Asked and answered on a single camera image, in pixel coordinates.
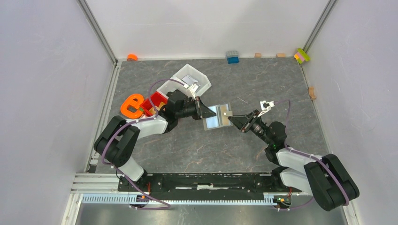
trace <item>orange object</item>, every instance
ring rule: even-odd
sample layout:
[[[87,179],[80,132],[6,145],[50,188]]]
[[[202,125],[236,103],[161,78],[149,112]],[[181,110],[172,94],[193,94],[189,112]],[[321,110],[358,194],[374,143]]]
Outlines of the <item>orange object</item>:
[[[314,87],[309,87],[309,88],[308,88],[308,94],[310,95],[310,99],[311,99],[312,101],[314,101],[314,100],[316,99],[316,96],[315,96],[315,94],[314,94]]]
[[[120,112],[130,119],[138,119],[144,113],[143,111],[139,110],[139,106],[144,102],[144,97],[140,94],[132,94],[130,95],[126,101],[120,107]],[[129,108],[133,107],[136,109],[135,112],[132,112]]]
[[[137,61],[138,57],[134,54],[130,54],[127,56],[127,61]]]

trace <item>white back wall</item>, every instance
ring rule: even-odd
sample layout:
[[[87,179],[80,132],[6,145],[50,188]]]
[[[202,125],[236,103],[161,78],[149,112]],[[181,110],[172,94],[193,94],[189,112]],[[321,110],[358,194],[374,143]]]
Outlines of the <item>white back wall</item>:
[[[112,63],[75,0],[4,0],[0,10],[0,224],[57,225]]]
[[[360,189],[362,225],[397,224],[398,1],[338,1],[305,64],[325,137]]]
[[[292,56],[327,0],[87,0],[117,58]]]

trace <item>floor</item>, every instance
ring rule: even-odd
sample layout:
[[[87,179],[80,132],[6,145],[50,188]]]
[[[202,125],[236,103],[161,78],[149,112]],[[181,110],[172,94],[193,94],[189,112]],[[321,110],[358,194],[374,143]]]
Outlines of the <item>floor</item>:
[[[239,115],[260,109],[261,100],[290,99],[288,144],[313,154],[328,153],[303,72],[293,58],[241,59],[238,64],[225,59],[123,62],[109,118],[121,115],[120,106],[129,95],[147,97],[153,82],[170,78],[187,63],[212,83],[201,97],[205,105],[229,103]],[[285,123],[287,106],[272,108],[262,119]],[[138,140],[133,157],[149,173],[269,172],[276,165],[268,162],[265,147],[253,133],[242,134],[236,127],[205,131],[202,121],[184,118],[167,134]],[[96,172],[114,170],[99,164]]]
[[[293,206],[308,201],[295,196]],[[124,204],[82,204],[77,225],[346,225],[341,207],[330,212],[316,202],[299,210],[277,212],[271,206],[175,205],[170,210],[135,211]]]

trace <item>white plastic box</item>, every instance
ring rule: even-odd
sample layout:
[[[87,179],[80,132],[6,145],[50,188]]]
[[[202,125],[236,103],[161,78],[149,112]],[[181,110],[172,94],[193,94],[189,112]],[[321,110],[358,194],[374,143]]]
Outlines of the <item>white plastic box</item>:
[[[199,97],[202,96],[211,87],[211,83],[210,83],[209,79],[207,78],[207,76],[189,64],[186,64],[184,67],[182,67],[177,73],[175,73],[171,77],[171,79],[174,79],[174,80],[177,80],[177,81],[180,81],[183,83],[187,83],[187,82],[183,81],[183,79],[187,75],[189,75],[191,78],[193,78],[193,79],[188,79],[188,80],[195,82],[199,86],[199,88],[196,90],[196,93],[195,93],[196,96],[199,96]],[[166,81],[162,86],[160,86],[157,89],[157,91],[159,93],[161,93],[162,95],[164,95],[166,98],[168,98],[166,96],[167,92],[175,91],[175,90],[180,90],[186,96],[193,97],[192,94],[187,89],[185,89],[182,85],[180,85],[179,83],[176,83],[174,81]]]

